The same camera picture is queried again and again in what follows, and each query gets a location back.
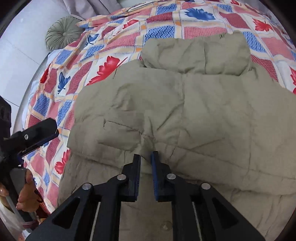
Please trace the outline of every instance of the round green cushion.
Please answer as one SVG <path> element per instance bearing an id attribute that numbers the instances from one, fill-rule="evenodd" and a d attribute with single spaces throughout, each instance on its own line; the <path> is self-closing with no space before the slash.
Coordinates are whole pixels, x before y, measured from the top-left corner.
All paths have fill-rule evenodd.
<path id="1" fill-rule="evenodd" d="M 48 30 L 45 38 L 46 47 L 49 51 L 63 49 L 68 44 L 77 40 L 83 28 L 76 26 L 81 20 L 72 16 L 64 17 L 54 23 Z"/>

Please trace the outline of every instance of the gray curtain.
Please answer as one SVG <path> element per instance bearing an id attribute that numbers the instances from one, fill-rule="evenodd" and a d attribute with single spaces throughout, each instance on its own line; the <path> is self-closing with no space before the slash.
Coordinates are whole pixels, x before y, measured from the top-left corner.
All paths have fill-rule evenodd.
<path id="1" fill-rule="evenodd" d="M 121 9 L 116 0 L 54 0 L 64 5 L 71 15 L 88 19 L 97 15 L 109 15 Z"/>

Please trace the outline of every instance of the metal screw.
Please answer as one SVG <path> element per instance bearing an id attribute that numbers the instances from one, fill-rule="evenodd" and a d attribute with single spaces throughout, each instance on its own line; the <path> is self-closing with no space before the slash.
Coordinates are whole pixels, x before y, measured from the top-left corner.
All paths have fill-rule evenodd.
<path id="1" fill-rule="evenodd" d="M 124 175 L 124 174 L 119 174 L 119 175 L 117 176 L 117 179 L 120 180 L 120 181 L 125 180 L 125 179 L 126 179 L 126 175 Z"/>
<path id="2" fill-rule="evenodd" d="M 170 231 L 173 227 L 173 224 L 170 221 L 164 221 L 160 228 L 164 231 Z"/>
<path id="3" fill-rule="evenodd" d="M 89 189 L 91 189 L 91 184 L 90 184 L 90 183 L 84 183 L 84 184 L 82 185 L 82 189 L 83 189 L 83 190 L 89 190 Z"/>
<path id="4" fill-rule="evenodd" d="M 176 175 L 173 173 L 169 173 L 169 174 L 167 174 L 167 179 L 174 180 L 174 179 L 176 179 Z"/>
<path id="5" fill-rule="evenodd" d="M 209 190 L 210 188 L 211 188 L 210 184 L 208 184 L 208 183 L 203 183 L 202 184 L 202 189 Z"/>

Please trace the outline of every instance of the bed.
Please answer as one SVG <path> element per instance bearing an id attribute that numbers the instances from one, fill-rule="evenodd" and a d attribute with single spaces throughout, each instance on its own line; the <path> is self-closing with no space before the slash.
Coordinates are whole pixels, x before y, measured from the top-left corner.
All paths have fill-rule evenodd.
<path id="1" fill-rule="evenodd" d="M 248 4 L 235 0 L 149 1 L 110 16 L 90 18 L 79 26 L 85 31 L 44 71 L 25 115 L 25 128 L 53 118 L 60 133 L 28 154 L 24 164 L 32 171 L 49 212 L 57 207 L 59 181 L 71 155 L 67 141 L 79 92 L 104 80 L 120 65 L 140 59 L 149 38 L 192 39 L 241 31 L 252 61 L 296 94 L 296 49 L 292 40 L 281 25 Z"/>

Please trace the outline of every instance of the finger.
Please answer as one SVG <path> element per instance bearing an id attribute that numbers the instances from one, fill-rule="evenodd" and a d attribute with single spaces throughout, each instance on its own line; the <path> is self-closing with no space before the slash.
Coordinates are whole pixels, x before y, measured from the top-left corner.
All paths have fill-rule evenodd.
<path id="1" fill-rule="evenodd" d="M 18 202 L 16 205 L 16 209 L 23 210 L 24 212 L 35 212 L 39 207 L 39 203 L 36 199 L 30 199 L 25 202 Z"/>
<path id="2" fill-rule="evenodd" d="M 20 191 L 18 202 L 24 202 L 29 199 L 37 199 L 38 196 L 34 193 L 35 185 L 25 184 L 22 190 Z"/>
<path id="3" fill-rule="evenodd" d="M 2 202 L 2 204 L 7 207 L 8 209 L 10 209 L 9 203 L 7 202 L 7 199 L 3 196 L 0 196 L 0 202 Z"/>
<path id="4" fill-rule="evenodd" d="M 29 169 L 27 169 L 27 171 L 26 171 L 26 181 L 28 184 L 33 182 L 33 174 Z"/>
<path id="5" fill-rule="evenodd" d="M 0 196 L 6 197 L 8 195 L 9 195 L 9 193 L 8 193 L 7 189 L 5 188 L 5 186 L 2 183 L 0 183 Z"/>

